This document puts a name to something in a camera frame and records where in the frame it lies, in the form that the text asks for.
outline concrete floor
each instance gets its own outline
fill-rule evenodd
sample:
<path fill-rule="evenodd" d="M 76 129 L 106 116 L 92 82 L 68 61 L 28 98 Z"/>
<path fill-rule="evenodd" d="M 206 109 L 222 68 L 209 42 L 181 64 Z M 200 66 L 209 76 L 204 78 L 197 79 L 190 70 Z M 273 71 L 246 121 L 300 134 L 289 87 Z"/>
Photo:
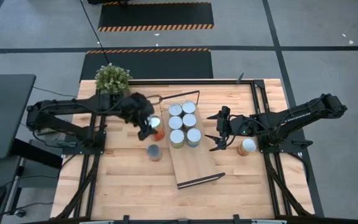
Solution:
<path fill-rule="evenodd" d="M 273 46 L 261 0 L 210 2 L 213 30 L 106 32 L 99 36 L 105 47 Z M 281 46 L 358 45 L 358 0 L 268 3 Z M 96 26 L 101 6 L 85 6 Z M 2 4 L 0 49 L 97 46 L 78 0 L 5 0 Z M 0 73 L 33 73 L 37 87 L 75 95 L 84 56 L 0 54 Z M 242 72 L 244 78 L 282 77 L 274 51 L 214 50 L 211 56 L 215 78 L 237 78 Z M 349 108 L 341 119 L 318 121 L 304 130 L 306 138 L 314 141 L 309 152 L 325 216 L 358 219 L 358 51 L 291 51 L 283 52 L 283 56 L 296 103 L 332 93 Z M 51 98 L 60 97 L 33 90 L 29 104 Z M 32 138 L 24 127 L 20 127 L 17 137 L 25 141 Z M 26 189 L 19 205 L 51 202 L 53 196 L 54 189 Z M 50 209 L 28 208 L 25 218 L 4 217 L 3 222 L 46 220 Z"/>

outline green plant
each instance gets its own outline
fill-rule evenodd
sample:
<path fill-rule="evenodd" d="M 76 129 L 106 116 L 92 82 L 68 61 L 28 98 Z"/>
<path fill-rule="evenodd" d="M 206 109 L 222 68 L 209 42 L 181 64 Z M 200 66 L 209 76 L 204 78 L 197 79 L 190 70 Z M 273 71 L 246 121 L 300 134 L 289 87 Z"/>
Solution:
<path fill-rule="evenodd" d="M 129 88 L 128 81 L 132 79 L 129 70 L 112 65 L 102 66 L 96 71 L 96 89 L 117 92 Z"/>

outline tin can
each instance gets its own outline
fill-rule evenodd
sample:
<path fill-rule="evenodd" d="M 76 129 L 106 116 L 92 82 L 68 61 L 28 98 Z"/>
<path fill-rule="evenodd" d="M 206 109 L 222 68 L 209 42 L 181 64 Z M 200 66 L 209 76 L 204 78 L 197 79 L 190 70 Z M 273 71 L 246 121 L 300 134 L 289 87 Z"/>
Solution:
<path fill-rule="evenodd" d="M 156 134 L 151 135 L 152 140 L 159 141 L 163 139 L 165 136 L 165 131 L 162 126 L 161 119 L 158 116 L 150 116 L 148 119 L 151 127 L 157 131 Z"/>
<path fill-rule="evenodd" d="M 183 116 L 183 129 L 188 131 L 196 126 L 197 119 L 193 114 L 186 114 Z"/>
<path fill-rule="evenodd" d="M 169 119 L 169 128 L 172 130 L 180 129 L 183 126 L 183 122 L 180 117 L 173 116 Z"/>
<path fill-rule="evenodd" d="M 179 116 L 181 117 L 183 114 L 183 110 L 181 109 L 181 106 L 177 103 L 174 103 L 169 106 L 168 108 L 169 116 Z"/>
<path fill-rule="evenodd" d="M 185 114 L 188 114 L 188 113 L 194 114 L 194 112 L 196 111 L 196 104 L 193 103 L 192 101 L 184 102 L 181 107 Z"/>
<path fill-rule="evenodd" d="M 187 132 L 186 136 L 187 145 L 189 145 L 190 147 L 197 147 L 200 144 L 201 131 L 199 131 L 199 129 L 191 128 Z"/>
<path fill-rule="evenodd" d="M 171 145 L 179 149 L 185 144 L 185 134 L 182 130 L 173 130 L 170 135 Z"/>
<path fill-rule="evenodd" d="M 240 156 L 248 156 L 251 152 L 256 150 L 256 144 L 252 139 L 245 139 L 237 147 L 237 153 Z"/>
<path fill-rule="evenodd" d="M 146 153 L 149 156 L 149 159 L 153 162 L 158 162 L 162 158 L 161 150 L 156 144 L 149 145 L 146 149 Z"/>

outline black and orange striped mat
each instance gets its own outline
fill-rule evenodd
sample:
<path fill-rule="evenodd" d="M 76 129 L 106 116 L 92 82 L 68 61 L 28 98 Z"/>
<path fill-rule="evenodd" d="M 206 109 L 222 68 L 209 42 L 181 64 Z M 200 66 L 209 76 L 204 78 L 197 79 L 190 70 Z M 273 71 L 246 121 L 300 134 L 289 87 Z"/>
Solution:
<path fill-rule="evenodd" d="M 214 26 L 209 2 L 105 3 L 99 21 L 100 32 L 145 30 L 195 30 Z"/>
<path fill-rule="evenodd" d="M 213 78 L 211 52 L 202 48 L 107 50 L 110 63 L 130 70 L 134 79 Z M 94 80 L 107 61 L 102 50 L 85 55 L 81 80 Z"/>

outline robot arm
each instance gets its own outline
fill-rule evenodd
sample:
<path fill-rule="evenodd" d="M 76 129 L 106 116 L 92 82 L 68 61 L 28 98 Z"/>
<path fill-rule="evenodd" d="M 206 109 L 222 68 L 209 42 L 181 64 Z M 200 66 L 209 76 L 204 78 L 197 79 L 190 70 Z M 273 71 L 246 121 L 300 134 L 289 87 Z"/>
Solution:
<path fill-rule="evenodd" d="M 278 113 L 266 112 L 249 117 L 230 115 L 230 108 L 223 106 L 217 115 L 208 117 L 218 121 L 216 130 L 220 138 L 206 136 L 218 145 L 210 151 L 226 149 L 236 136 L 263 136 L 267 144 L 275 147 L 290 133 L 321 118 L 340 118 L 346 110 L 346 106 L 331 94 L 322 94 L 319 98 Z M 227 143 L 230 135 L 233 135 L 233 139 Z"/>
<path fill-rule="evenodd" d="M 147 118 L 154 113 L 149 100 L 140 93 L 131 96 L 122 94 L 96 94 L 85 100 L 45 100 L 27 107 L 26 125 L 31 131 L 44 128 L 75 136 L 85 144 L 94 143 L 95 127 L 79 127 L 70 122 L 56 118 L 56 115 L 92 113 L 96 116 L 117 116 L 126 123 L 139 126 L 138 137 L 144 140 L 155 133 Z"/>

